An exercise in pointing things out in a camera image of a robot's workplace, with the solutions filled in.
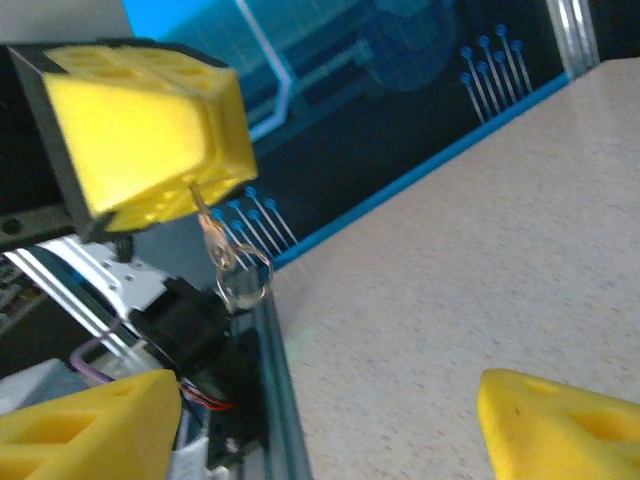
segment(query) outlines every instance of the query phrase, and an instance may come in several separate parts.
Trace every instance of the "white bracket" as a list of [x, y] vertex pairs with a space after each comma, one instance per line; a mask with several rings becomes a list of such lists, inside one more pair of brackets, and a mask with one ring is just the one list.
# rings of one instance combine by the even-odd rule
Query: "white bracket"
[[67, 262], [87, 282], [93, 285], [116, 313], [127, 319], [133, 309], [144, 310], [164, 291], [167, 275], [134, 258], [131, 263], [119, 263], [114, 253], [98, 243], [82, 244], [70, 235], [39, 245]]

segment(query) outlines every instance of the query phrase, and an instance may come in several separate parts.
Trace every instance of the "red wire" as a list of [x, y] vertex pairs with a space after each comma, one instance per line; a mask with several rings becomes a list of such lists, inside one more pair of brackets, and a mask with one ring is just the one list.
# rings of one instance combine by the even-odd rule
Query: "red wire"
[[235, 407], [233, 403], [222, 402], [215, 398], [208, 397], [200, 390], [187, 384], [182, 384], [182, 390], [186, 392], [196, 403], [216, 412], [225, 412]]

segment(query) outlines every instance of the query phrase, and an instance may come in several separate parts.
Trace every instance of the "cable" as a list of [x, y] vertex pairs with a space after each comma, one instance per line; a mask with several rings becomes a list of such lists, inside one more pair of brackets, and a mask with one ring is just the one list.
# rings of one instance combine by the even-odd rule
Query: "cable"
[[178, 392], [180, 392], [180, 398], [182, 400], [182, 406], [185, 410], [187, 410], [191, 416], [193, 418], [196, 419], [196, 422], [198, 422], [198, 425], [200, 425], [200, 428], [204, 427], [204, 424], [202, 422], [202, 419], [198, 416], [198, 414], [195, 412], [195, 410], [193, 409], [193, 407], [191, 406], [191, 404], [189, 403], [189, 400], [187, 399], [187, 397], [185, 396], [184, 392], [182, 391], [182, 388], [178, 389]]
[[94, 348], [96, 348], [100, 342], [106, 339], [109, 335], [111, 335], [122, 323], [122, 317], [116, 317], [115, 320], [109, 325], [107, 331], [103, 332], [99, 337], [94, 337], [86, 343], [83, 343], [78, 348], [76, 348], [69, 357], [69, 363], [81, 374], [95, 380], [98, 383], [109, 383], [113, 382], [113, 378], [109, 375], [102, 373], [96, 368], [89, 365], [84, 357], [89, 352], [91, 352]]
[[181, 383], [180, 389], [184, 393], [186, 393], [194, 402], [199, 403], [209, 410], [216, 412], [225, 412], [227, 410], [235, 408], [235, 404], [210, 397], [194, 385], [185, 383], [184, 381]]

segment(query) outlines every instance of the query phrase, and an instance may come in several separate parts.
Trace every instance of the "metal screw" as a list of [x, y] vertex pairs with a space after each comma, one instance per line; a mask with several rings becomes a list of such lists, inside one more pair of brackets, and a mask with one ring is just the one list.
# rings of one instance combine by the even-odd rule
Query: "metal screw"
[[235, 438], [227, 437], [224, 439], [224, 447], [229, 453], [238, 453], [240, 451], [240, 444]]

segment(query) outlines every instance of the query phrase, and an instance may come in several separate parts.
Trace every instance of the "blue circuit board backdrop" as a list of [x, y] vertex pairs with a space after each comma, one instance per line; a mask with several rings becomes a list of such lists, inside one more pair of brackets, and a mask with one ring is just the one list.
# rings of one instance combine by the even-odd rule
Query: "blue circuit board backdrop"
[[564, 78], [542, 0], [124, 3], [137, 36], [238, 71], [260, 176], [253, 196], [215, 208], [274, 258]]

